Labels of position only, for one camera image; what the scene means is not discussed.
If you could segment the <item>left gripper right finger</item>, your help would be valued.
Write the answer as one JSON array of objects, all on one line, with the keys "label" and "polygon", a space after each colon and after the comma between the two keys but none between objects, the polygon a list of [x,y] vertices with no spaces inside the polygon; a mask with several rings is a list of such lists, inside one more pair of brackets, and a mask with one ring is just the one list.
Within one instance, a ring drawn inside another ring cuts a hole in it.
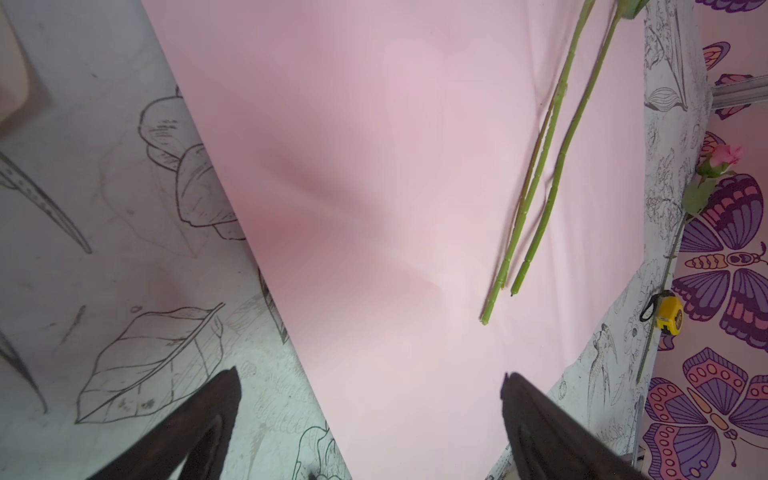
[{"label": "left gripper right finger", "polygon": [[644,477],[522,375],[505,375],[500,398],[512,457],[521,479]]}]

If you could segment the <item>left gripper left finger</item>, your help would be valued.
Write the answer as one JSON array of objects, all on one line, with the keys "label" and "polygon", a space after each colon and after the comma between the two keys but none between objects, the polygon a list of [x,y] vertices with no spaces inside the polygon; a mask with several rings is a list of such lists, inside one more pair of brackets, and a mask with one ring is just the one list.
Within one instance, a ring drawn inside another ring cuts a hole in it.
[{"label": "left gripper left finger", "polygon": [[236,368],[215,375],[93,479],[221,477],[242,389]]}]

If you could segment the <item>white fake rose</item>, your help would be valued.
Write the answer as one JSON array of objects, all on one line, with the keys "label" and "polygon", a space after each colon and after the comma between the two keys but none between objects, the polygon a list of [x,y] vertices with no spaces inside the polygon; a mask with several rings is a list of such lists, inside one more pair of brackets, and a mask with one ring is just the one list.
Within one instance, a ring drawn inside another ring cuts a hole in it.
[{"label": "white fake rose", "polygon": [[516,204],[515,215],[511,224],[509,239],[506,243],[506,249],[498,265],[496,275],[491,284],[489,294],[485,300],[482,311],[479,316],[479,322],[485,326],[489,323],[496,301],[500,292],[508,281],[510,268],[515,256],[523,228],[527,220],[527,214],[530,204],[536,194],[541,174],[543,172],[543,162],[548,156],[549,147],[555,132],[555,127],[559,119],[562,103],[568,88],[568,79],[570,71],[578,48],[578,43],[586,23],[592,13],[595,1],[584,1],[579,12],[576,25],[568,46],[567,54],[560,70],[557,82],[554,87],[549,105],[544,119],[541,122],[538,135],[530,156],[526,176],[520,191],[519,199]]}]

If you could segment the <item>purple pink wrapping paper sheet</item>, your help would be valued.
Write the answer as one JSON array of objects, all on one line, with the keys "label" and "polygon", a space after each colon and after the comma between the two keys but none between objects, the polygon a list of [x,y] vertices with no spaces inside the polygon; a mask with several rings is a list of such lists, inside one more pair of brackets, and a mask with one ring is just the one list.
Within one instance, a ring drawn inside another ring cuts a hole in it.
[{"label": "purple pink wrapping paper sheet", "polygon": [[577,1],[148,1],[355,479],[482,479],[644,259],[644,21],[621,20],[517,294],[480,314]]}]

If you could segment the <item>pink orange fake rose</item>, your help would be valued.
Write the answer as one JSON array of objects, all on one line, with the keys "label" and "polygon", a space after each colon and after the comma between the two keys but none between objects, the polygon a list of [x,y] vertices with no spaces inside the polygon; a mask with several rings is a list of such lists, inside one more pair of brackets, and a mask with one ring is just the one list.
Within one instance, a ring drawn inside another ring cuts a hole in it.
[{"label": "pink orange fake rose", "polygon": [[563,171],[565,167],[567,154],[569,153],[571,144],[573,142],[573,138],[578,130],[578,127],[581,124],[581,120],[583,118],[586,107],[589,103],[589,100],[591,99],[591,96],[595,90],[598,78],[600,76],[600,73],[602,72],[603,65],[605,63],[612,40],[618,29],[618,25],[622,21],[630,21],[637,18],[647,4],[648,4],[648,1],[615,1],[615,8],[613,10],[613,15],[609,22],[606,34],[604,35],[604,38],[601,42],[595,62],[590,72],[590,76],[584,88],[584,92],[580,98],[578,106],[573,114],[573,117],[571,118],[571,121],[564,135],[563,141],[557,152],[555,168],[552,176],[552,182],[546,196],[546,202],[544,204],[541,218],[539,220],[539,223],[537,224],[536,231],[533,235],[529,248],[522,261],[522,264],[520,265],[520,268],[515,276],[515,279],[511,284],[511,287],[510,287],[511,296],[516,296],[521,290],[524,284],[524,281],[526,279],[526,276],[528,274],[528,271],[538,252],[538,249],[544,237],[544,234],[547,230],[550,218],[552,216],[552,212],[554,210],[556,199],[559,193],[559,187],[563,177]]}]

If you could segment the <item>small pink fake rose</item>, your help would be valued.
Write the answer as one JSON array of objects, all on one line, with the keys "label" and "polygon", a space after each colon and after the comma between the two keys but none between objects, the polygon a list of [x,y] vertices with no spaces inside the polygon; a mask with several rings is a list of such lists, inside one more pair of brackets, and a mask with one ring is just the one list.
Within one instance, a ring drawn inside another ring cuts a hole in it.
[{"label": "small pink fake rose", "polygon": [[745,155],[745,148],[740,145],[717,144],[711,150],[707,151],[696,165],[694,176],[687,184],[682,198],[682,217],[677,230],[675,239],[672,243],[669,255],[666,257],[665,270],[662,275],[661,286],[652,291],[649,297],[649,303],[641,313],[642,322],[650,321],[649,333],[646,338],[643,354],[640,360],[640,366],[636,374],[636,384],[640,383],[644,374],[647,358],[651,350],[651,340],[654,331],[657,329],[655,315],[662,303],[664,297],[671,296],[671,290],[668,288],[670,283],[669,276],[672,273],[673,261],[676,259],[680,250],[680,244],[685,227],[694,219],[698,218],[710,197],[713,195],[717,184],[727,176],[734,176],[736,172],[733,167],[738,164]]}]

